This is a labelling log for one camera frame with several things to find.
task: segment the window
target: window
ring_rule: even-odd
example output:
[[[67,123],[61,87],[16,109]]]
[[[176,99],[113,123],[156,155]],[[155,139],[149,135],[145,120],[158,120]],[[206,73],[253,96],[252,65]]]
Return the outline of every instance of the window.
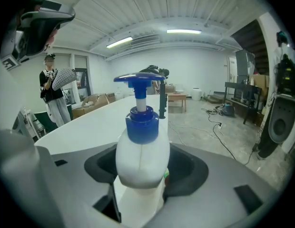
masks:
[[[77,74],[77,87],[79,97],[80,100],[83,101],[85,97],[91,95],[86,57],[75,56],[75,70]]]
[[[91,95],[87,69],[76,68],[75,70],[77,74],[77,87],[78,87],[79,97],[80,97],[80,100],[83,101],[85,97]]]
[[[63,91],[64,91],[64,95],[65,95],[66,104],[67,105],[69,105],[69,104],[75,104],[76,101],[75,101],[75,97],[73,96],[72,88],[70,88],[70,89],[63,89]]]

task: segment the white plastic bottle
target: white plastic bottle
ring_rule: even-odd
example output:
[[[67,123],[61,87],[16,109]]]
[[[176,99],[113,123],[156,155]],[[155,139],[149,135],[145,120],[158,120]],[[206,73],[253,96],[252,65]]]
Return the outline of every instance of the white plastic bottle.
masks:
[[[251,86],[254,86],[254,78],[253,78],[253,77],[252,77],[251,80],[250,80],[250,85],[251,85]]]
[[[127,128],[116,149],[116,168],[123,185],[133,189],[158,187],[167,169],[170,145],[166,131],[159,126],[159,116],[146,106],[146,87],[164,77],[135,73],[115,78],[128,81],[135,90],[137,106],[126,116]]]

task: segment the pump nozzle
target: pump nozzle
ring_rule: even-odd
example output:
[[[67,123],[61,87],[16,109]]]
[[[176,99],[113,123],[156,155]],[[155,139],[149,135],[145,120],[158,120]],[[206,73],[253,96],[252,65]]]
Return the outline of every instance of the pump nozzle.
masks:
[[[114,82],[128,82],[129,88],[134,88],[138,112],[147,110],[147,87],[152,86],[153,80],[164,80],[165,77],[152,73],[132,73],[114,78]]]

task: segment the white table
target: white table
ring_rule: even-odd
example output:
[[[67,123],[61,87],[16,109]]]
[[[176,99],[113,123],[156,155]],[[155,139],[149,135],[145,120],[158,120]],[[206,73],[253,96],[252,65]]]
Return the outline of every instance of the white table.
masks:
[[[147,105],[158,114],[159,99],[159,95],[147,95]],[[125,117],[135,105],[133,96],[115,101],[50,132],[35,145],[47,148],[50,154],[61,154],[117,142],[126,128]],[[159,124],[167,131],[167,111],[165,117]]]

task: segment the blue pump head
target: blue pump head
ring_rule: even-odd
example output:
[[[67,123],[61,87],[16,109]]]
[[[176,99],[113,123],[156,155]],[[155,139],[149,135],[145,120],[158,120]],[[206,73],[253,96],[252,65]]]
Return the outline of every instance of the blue pump head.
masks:
[[[147,87],[152,86],[152,81],[163,79],[164,76],[157,74],[133,73],[116,77],[114,82],[128,82],[128,87],[134,88],[135,98],[142,100],[147,97]],[[150,106],[146,106],[146,111],[143,112],[139,112],[137,107],[130,109],[126,116],[126,124],[128,137],[134,143],[147,144],[158,136],[159,116]]]
[[[134,88],[135,98],[144,99],[147,97],[147,87],[152,86],[152,81],[162,79],[166,78],[153,73],[133,73],[116,77],[114,82],[128,82],[128,87]]]

